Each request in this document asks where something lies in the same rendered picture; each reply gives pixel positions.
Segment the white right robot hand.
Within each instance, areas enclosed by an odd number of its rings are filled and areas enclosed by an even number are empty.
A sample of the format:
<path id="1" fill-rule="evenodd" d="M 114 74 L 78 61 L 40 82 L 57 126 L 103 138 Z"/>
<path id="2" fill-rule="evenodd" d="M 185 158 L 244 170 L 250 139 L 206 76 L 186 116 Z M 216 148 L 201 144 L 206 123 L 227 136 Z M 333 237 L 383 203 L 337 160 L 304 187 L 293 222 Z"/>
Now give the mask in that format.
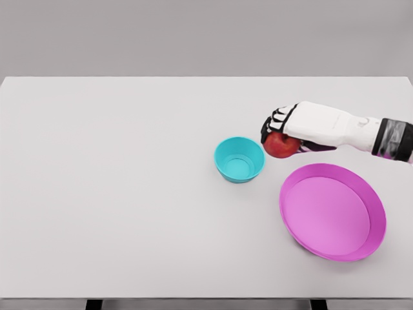
<path id="1" fill-rule="evenodd" d="M 301 141 L 300 152 L 335 150 L 345 144 L 350 114 L 309 101 L 279 107 L 261 128 L 261 143 L 273 132 Z"/>

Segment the pink plate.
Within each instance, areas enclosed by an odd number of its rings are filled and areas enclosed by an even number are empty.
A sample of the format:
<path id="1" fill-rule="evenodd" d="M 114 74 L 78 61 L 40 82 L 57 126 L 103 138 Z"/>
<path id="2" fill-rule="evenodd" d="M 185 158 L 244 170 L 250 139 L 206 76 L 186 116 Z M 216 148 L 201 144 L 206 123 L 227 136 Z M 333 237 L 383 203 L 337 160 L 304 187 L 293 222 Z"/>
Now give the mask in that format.
<path id="1" fill-rule="evenodd" d="M 367 258 L 387 231 L 376 191 L 356 173 L 332 164 L 315 163 L 292 172 L 281 186 L 279 210 L 297 243 L 336 262 Z"/>

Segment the red apple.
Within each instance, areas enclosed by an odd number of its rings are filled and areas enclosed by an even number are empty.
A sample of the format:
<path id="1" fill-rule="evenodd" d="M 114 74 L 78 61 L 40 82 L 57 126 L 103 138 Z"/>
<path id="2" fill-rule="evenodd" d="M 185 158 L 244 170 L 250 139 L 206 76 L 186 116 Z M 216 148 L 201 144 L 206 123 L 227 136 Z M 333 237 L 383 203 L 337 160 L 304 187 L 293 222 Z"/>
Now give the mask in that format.
<path id="1" fill-rule="evenodd" d="M 263 143 L 268 155 L 275 158 L 288 158 L 295 154 L 301 146 L 301 141 L 286 134 L 271 132 Z"/>

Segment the blue bowl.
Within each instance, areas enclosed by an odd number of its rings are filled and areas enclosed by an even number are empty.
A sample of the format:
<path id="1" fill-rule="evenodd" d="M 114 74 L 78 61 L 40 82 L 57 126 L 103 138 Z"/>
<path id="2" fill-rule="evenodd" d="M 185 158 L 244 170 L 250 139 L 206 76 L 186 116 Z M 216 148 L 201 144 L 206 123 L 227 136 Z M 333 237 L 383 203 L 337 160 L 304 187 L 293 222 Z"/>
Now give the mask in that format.
<path id="1" fill-rule="evenodd" d="M 214 151 L 214 163 L 220 175 L 231 183 L 246 183 L 265 166 L 265 153 L 254 140 L 234 136 L 221 141 Z"/>

